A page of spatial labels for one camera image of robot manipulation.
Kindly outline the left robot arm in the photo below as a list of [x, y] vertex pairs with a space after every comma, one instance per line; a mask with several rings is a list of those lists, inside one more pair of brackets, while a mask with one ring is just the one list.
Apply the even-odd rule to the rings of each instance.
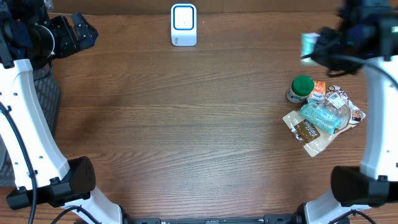
[[34, 212], [47, 203], [87, 223], [130, 223], [97, 188], [90, 159], [60, 152], [40, 106], [34, 72], [93, 47], [98, 38], [82, 14], [51, 18], [49, 8], [48, 1], [1, 2], [1, 137], [16, 185], [8, 206]]

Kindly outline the beige paper pouch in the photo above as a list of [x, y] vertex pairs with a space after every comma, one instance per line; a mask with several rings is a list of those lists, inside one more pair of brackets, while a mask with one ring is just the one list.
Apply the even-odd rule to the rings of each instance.
[[337, 85], [330, 86], [326, 90], [325, 99], [317, 104], [342, 120], [342, 124], [335, 129], [333, 134], [323, 132], [307, 119], [302, 118], [299, 111], [291, 111], [283, 117], [287, 127], [312, 157], [324, 151], [339, 134], [357, 126], [366, 117], [366, 114], [355, 106], [346, 92]]

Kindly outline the teal wipes pack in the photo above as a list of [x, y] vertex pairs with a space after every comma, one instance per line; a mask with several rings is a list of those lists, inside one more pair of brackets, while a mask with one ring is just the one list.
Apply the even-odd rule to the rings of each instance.
[[342, 120], [314, 101], [309, 101], [298, 111], [299, 115], [320, 128], [323, 132], [333, 134], [341, 124]]

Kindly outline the orange tissue pack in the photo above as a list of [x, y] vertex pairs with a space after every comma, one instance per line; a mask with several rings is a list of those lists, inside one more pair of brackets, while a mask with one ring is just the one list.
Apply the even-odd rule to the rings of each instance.
[[314, 88], [312, 92], [309, 94], [307, 100], [316, 101], [317, 103], [322, 102], [325, 99], [326, 95], [326, 83], [319, 81], [313, 81], [313, 82], [314, 82]]

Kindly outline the green lid jar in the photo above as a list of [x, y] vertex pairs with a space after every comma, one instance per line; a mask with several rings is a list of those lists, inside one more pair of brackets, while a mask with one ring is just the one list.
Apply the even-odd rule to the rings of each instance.
[[292, 103], [303, 103], [314, 89], [314, 81], [307, 75], [299, 75], [294, 78], [286, 91], [286, 97]]

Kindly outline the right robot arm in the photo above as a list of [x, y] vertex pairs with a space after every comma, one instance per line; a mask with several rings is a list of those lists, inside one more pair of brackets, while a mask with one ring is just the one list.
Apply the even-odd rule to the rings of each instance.
[[324, 28], [309, 57], [331, 77], [362, 70], [368, 128], [360, 166], [337, 166], [331, 188], [300, 206], [296, 223], [348, 223], [349, 216], [397, 202], [397, 9], [388, 1], [346, 0], [337, 29]]

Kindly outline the blue white package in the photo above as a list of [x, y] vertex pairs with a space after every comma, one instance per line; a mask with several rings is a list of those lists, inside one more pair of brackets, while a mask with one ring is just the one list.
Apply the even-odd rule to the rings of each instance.
[[[317, 33], [304, 33], [301, 35], [301, 56], [308, 55], [313, 52], [314, 46], [319, 38]], [[318, 65], [310, 57], [301, 59], [300, 63], [304, 66], [316, 66]]]

